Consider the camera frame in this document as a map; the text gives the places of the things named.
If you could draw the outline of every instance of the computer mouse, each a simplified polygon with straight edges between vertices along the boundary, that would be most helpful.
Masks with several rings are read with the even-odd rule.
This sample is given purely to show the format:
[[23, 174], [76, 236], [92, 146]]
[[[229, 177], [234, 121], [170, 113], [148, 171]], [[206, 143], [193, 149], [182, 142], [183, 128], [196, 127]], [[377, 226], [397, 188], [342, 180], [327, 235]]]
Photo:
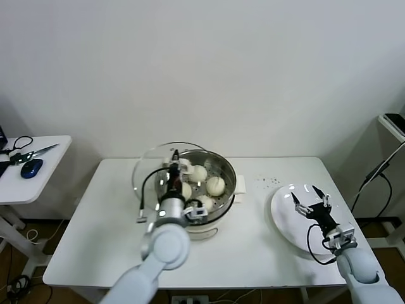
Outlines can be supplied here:
[[34, 158], [24, 164], [21, 168], [21, 177], [23, 179], [31, 179], [37, 175], [39, 169], [41, 169], [42, 164], [44, 163], [43, 160], [38, 158]]

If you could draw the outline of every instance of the scissors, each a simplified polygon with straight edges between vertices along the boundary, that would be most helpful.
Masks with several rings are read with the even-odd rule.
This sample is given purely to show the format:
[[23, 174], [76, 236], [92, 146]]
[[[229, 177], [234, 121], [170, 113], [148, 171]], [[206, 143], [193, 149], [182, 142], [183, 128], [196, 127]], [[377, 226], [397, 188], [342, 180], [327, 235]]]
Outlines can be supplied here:
[[16, 153], [15, 155], [10, 157], [11, 165], [19, 165], [21, 163], [29, 162], [34, 157], [47, 153], [49, 150], [59, 146], [59, 144], [53, 144], [52, 146], [46, 147], [44, 149], [38, 151], [31, 151], [27, 154]]

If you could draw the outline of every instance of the stainless steel steamer basket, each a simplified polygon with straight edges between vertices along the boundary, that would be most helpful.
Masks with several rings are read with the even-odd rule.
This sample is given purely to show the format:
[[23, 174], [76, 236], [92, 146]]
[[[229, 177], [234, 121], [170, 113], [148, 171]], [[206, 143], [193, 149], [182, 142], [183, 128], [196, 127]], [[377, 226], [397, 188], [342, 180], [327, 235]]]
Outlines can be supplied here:
[[[203, 166], [208, 173], [207, 180], [211, 177], [221, 177], [225, 181], [225, 192], [221, 196], [213, 198], [215, 201], [214, 208], [208, 213], [208, 223], [192, 225], [206, 225], [218, 220], [229, 211], [234, 202], [234, 192], [236, 188], [236, 174], [234, 168], [229, 161], [221, 155], [204, 149], [184, 151], [180, 153], [180, 157], [188, 159], [192, 165]], [[156, 175], [155, 190], [159, 199], [165, 193], [166, 181], [166, 172], [160, 172]], [[183, 175], [183, 181], [190, 184], [192, 198], [204, 194], [208, 195], [205, 182], [191, 182], [187, 175]]]

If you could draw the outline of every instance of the table leg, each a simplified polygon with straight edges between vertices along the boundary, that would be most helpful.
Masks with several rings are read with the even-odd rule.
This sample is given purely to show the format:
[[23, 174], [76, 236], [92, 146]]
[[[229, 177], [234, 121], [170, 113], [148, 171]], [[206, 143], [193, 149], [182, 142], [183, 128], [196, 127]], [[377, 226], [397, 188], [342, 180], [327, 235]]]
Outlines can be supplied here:
[[71, 286], [70, 289], [92, 304], [99, 303], [105, 295], [103, 291], [97, 288]]
[[10, 245], [21, 251], [24, 255], [29, 257], [29, 259], [35, 261], [35, 263], [44, 264], [47, 262], [47, 255], [43, 254], [41, 249], [31, 244], [28, 239], [23, 237], [2, 217], [0, 217], [0, 234]]
[[[312, 298], [308, 300], [304, 300], [304, 304], [327, 304], [336, 297], [340, 296], [343, 292], [347, 290], [347, 286], [342, 286], [339, 288], [326, 288], [325, 290], [321, 291], [318, 293], [316, 296], [313, 296]], [[305, 295], [308, 298], [308, 294], [303, 293], [302, 288], [301, 288], [301, 293], [303, 295], [303, 298], [305, 298]]]
[[10, 206], [0, 206], [0, 215], [4, 217], [11, 225], [24, 229], [25, 224], [17, 217], [15, 211]]
[[402, 224], [397, 229], [390, 222], [383, 222], [385, 230], [389, 233], [387, 237], [373, 237], [367, 239], [371, 248], [396, 248], [405, 260], [405, 243], [402, 240], [405, 233], [405, 225]]

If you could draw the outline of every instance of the white table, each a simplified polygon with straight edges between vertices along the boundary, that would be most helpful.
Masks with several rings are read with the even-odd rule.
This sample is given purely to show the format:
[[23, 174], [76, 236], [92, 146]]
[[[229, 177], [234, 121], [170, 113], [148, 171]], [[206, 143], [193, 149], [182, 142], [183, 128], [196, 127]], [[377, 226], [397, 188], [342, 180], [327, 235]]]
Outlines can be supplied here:
[[[286, 288], [341, 286], [336, 264], [318, 265], [295, 248], [268, 218], [273, 193], [286, 184], [315, 184], [329, 193], [356, 228], [360, 248], [372, 252], [336, 185], [318, 158], [230, 158], [247, 194], [229, 211], [218, 234], [193, 241], [186, 263], [162, 273], [160, 288]], [[136, 160], [103, 160], [43, 277], [46, 284], [110, 288], [141, 263], [144, 224], [131, 176]]]
[[[39, 197], [72, 142], [70, 136], [44, 136], [33, 138], [34, 141], [32, 144], [21, 150], [22, 154], [37, 151], [53, 144], [59, 144], [59, 146], [38, 157], [44, 160], [44, 164], [38, 171], [38, 174], [32, 179], [23, 179], [21, 177], [20, 171], [22, 165], [9, 166], [0, 177], [0, 234], [4, 236], [0, 250], [4, 248], [6, 243], [10, 243], [28, 256], [29, 260], [24, 268], [23, 274], [29, 277], [32, 276], [37, 266], [47, 265], [50, 256], [42, 252], [45, 242], [34, 246], [16, 230], [17, 228], [23, 229], [25, 224], [15, 215], [9, 206], [32, 203]], [[7, 146], [4, 147], [5, 149], [11, 149], [13, 147], [15, 138], [8, 139], [8, 141]], [[0, 162], [6, 160], [9, 160], [8, 156], [0, 155]]]

